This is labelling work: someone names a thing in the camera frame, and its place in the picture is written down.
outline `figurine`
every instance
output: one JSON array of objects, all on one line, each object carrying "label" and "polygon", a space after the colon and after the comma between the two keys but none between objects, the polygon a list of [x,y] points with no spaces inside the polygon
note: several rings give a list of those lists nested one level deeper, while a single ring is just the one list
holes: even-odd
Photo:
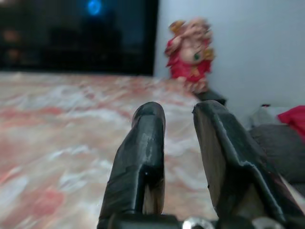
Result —
[{"label": "figurine", "polygon": [[175,37],[168,41],[165,50],[169,57],[167,67],[171,69],[172,78],[184,82],[190,91],[207,91],[205,74],[211,72],[214,59],[209,29],[203,18],[195,18],[187,24],[179,20],[170,25]]}]

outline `black television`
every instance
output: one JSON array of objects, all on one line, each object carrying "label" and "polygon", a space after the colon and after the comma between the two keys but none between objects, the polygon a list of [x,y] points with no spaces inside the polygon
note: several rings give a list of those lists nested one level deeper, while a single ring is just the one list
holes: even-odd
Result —
[{"label": "black television", "polygon": [[2,70],[152,75],[158,0],[0,0]]}]

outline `black stand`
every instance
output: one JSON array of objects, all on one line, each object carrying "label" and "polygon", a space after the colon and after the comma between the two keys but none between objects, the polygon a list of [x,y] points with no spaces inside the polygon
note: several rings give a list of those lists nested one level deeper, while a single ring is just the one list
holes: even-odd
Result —
[{"label": "black stand", "polygon": [[206,100],[215,100],[224,106],[227,102],[226,98],[224,98],[223,96],[217,94],[216,92],[214,92],[212,90],[209,90],[209,91],[203,92],[203,93],[199,93],[199,94],[194,93],[194,95],[202,102],[206,101]]}]

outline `white wall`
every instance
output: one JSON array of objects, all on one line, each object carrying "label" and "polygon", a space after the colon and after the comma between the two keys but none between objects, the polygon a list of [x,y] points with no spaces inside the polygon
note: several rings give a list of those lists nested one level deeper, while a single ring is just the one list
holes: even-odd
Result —
[{"label": "white wall", "polygon": [[305,0],[160,1],[155,77],[168,77],[168,26],[204,16],[217,55],[210,87],[228,98],[229,110],[245,127],[261,104],[305,104]]}]

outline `marble floor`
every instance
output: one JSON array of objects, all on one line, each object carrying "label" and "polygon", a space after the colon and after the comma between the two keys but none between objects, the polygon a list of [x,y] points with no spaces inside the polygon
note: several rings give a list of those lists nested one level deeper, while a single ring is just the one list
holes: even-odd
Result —
[{"label": "marble floor", "polygon": [[193,126],[197,100],[170,81],[2,73],[0,228],[95,228],[135,110],[166,114],[164,213],[214,219]]}]

